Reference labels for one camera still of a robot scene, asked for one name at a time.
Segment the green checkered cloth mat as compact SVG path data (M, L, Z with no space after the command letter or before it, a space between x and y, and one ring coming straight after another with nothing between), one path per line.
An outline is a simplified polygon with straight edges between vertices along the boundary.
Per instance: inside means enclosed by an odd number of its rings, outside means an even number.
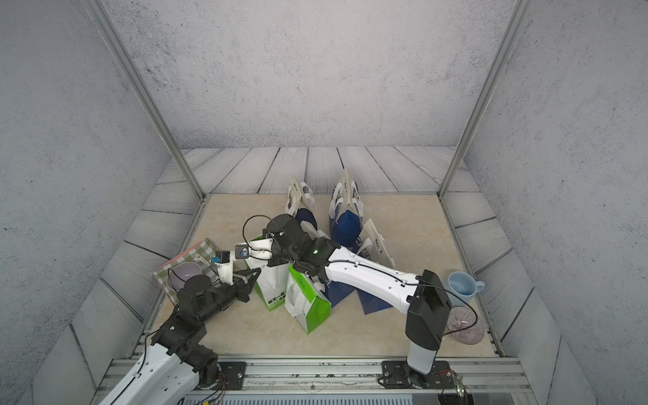
M215 271L215 266L211 263L211 258L216 252L216 246L209 238L205 238L201 242L189 247L186 251L180 253L172 260L164 263L154 271L155 280L158 282L162 290L164 290L168 299L174 304L179 303L178 292L171 290L167 284L167 270L174 268L176 265L184 262L198 263L202 268L202 274L209 277L210 281L216 284L219 277Z

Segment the blue white takeout bag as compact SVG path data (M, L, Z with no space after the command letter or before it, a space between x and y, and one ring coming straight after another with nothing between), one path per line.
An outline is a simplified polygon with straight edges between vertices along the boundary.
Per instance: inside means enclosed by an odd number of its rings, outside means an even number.
M338 305L353 292L355 292L355 288L344 283L330 281L325 286L325 296L331 303L332 307Z

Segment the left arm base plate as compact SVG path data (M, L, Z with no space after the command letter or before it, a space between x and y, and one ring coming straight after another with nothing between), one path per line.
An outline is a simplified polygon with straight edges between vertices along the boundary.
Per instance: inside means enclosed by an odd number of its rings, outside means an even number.
M209 389L241 391L246 376L247 363L226 361L211 364L206 374L205 384Z

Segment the dark navy takeaway bag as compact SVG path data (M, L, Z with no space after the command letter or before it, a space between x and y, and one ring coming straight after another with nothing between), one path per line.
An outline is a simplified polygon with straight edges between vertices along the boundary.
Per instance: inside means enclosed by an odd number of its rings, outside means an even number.
M317 220L313 214L315 197L312 189L305 183L298 181L293 175L287 194L285 213L294 217L299 224L306 223L309 229L318 230Z

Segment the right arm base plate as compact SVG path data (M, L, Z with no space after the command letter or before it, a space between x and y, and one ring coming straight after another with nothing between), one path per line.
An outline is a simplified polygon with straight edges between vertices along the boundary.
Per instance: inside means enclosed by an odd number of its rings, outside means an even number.
M386 360L381 363L377 383L386 389L437 389L456 387L455 372L446 361L435 361L428 374L411 368L406 360Z

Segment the blue white bag lying right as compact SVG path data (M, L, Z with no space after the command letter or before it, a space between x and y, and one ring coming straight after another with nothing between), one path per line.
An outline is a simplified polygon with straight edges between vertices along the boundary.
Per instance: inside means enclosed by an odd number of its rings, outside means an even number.
M367 316L376 312L384 311L386 309L392 308L390 304L386 301L371 295L364 290L357 289L357 294L359 296L359 301L362 307L364 314Z

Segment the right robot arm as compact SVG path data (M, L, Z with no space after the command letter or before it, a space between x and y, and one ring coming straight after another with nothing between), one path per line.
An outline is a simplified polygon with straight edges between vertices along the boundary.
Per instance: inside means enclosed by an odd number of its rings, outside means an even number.
M452 309L436 273L404 273L374 263L326 237L312 238L288 214L270 219L265 231L273 256L295 271L353 286L406 315L408 367L424 376L432 372Z

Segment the light blue mug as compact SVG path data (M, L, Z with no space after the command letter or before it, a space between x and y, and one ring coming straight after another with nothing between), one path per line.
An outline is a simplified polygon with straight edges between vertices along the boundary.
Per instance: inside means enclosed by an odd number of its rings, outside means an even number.
M444 286L453 307L467 307L472 299L484 290L485 283L468 273L454 272L445 278Z

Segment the lilac ceramic bowl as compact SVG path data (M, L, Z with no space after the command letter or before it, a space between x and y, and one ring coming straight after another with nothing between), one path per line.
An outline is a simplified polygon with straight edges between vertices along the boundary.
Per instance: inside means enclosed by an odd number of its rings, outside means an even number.
M184 288L185 283L203 273L201 266L195 262L184 262L167 270L167 284L171 290L177 292Z

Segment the blue bag standing rear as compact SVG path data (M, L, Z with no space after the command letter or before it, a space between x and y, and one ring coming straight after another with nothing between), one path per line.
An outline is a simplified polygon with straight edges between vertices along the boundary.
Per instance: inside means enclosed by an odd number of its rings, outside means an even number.
M349 251L357 252L362 242L364 204L358 187L347 169L343 169L329 204L330 236Z

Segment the green white takeout bag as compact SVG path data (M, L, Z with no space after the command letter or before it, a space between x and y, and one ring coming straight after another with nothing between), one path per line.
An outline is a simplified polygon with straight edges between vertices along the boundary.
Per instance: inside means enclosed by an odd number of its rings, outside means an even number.
M322 325L332 314L332 304L324 294L324 285L289 267L285 296L285 308L310 334Z
M270 258L272 243L267 236L258 236L249 242L253 250L245 263L248 268L260 268L255 290L266 308L272 312L285 304L290 262L274 256Z

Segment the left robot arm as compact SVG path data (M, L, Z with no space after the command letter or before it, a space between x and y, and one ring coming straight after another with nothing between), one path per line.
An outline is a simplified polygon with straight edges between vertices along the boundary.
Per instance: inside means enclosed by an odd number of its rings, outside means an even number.
M151 334L140 359L101 401L103 404L180 404L196 389L216 392L202 400L217 403L225 391L243 388L245 362L219 362L200 341L206 322L232 303L248 302L260 268L234 272L233 283L211 281L206 275L189 278L177 291L178 304Z

